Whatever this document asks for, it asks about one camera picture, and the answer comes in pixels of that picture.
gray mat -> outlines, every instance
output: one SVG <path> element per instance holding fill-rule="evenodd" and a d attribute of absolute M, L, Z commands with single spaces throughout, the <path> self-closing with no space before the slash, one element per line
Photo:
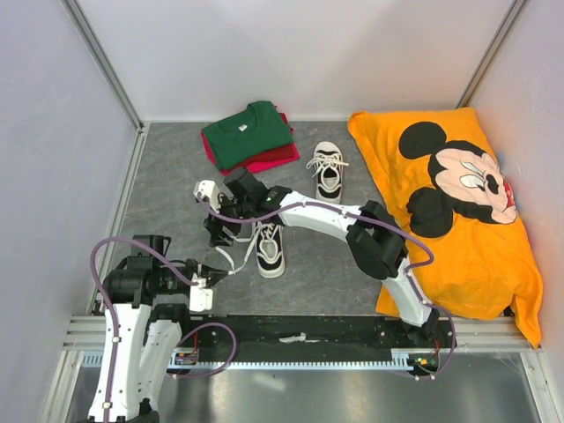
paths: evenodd
<path fill-rule="evenodd" d="M 202 259 L 209 251 L 209 235 L 203 227 L 204 211 L 194 202 L 197 181 L 223 176 L 208 161 L 200 137 L 203 124 L 152 124 L 138 169 L 122 235 L 164 234 L 173 237 L 168 258 Z M 306 169 L 315 145 L 331 141 L 339 146 L 345 161 L 342 204 L 382 201 L 364 159 L 346 129 L 345 122 L 294 122 L 294 141 L 301 159 L 257 174 L 267 186 L 283 185 L 304 195 L 315 194 L 312 171 Z M 241 235 L 249 234 L 244 228 Z M 370 315 L 381 283 L 362 273 L 347 245 L 325 234 L 287 227 L 283 232 L 286 272 L 280 278 L 261 278 L 256 259 L 237 275 L 216 285 L 214 313 L 287 315 Z M 246 244 L 228 252 L 238 265 Z M 119 246 L 116 260 L 128 254 Z M 217 252 L 206 263 L 227 268 Z"/>

green t-shirt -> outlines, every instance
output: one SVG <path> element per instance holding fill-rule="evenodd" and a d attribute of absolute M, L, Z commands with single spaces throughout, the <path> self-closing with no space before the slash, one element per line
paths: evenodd
<path fill-rule="evenodd" d="M 229 170 L 261 152 L 293 142 L 290 127 L 270 101 L 256 101 L 242 112 L 206 126 L 218 170 Z"/>

white shoe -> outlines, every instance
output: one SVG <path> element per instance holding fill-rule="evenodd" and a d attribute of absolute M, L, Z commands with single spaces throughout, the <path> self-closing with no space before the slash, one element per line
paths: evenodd
<path fill-rule="evenodd" d="M 315 168 L 317 176 L 315 198 L 328 203 L 341 203 L 341 189 L 343 184 L 343 154 L 336 145 L 329 141 L 322 141 L 317 145 L 314 158 L 309 161 L 306 168 Z"/>
<path fill-rule="evenodd" d="M 263 278 L 277 278 L 286 268 L 282 251 L 282 226 L 261 225 L 256 239 L 256 266 Z"/>

orange pillowcase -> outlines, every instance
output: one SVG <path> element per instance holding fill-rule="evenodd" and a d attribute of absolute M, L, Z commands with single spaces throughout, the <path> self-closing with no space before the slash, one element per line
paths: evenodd
<path fill-rule="evenodd" d="M 494 319 L 507 306 L 535 347 L 542 279 L 513 191 L 471 108 L 358 112 L 349 131 L 388 212 L 435 261 L 414 270 L 434 303 L 455 315 Z M 412 263 L 427 259 L 407 242 Z M 397 315 L 385 288 L 376 311 Z"/>

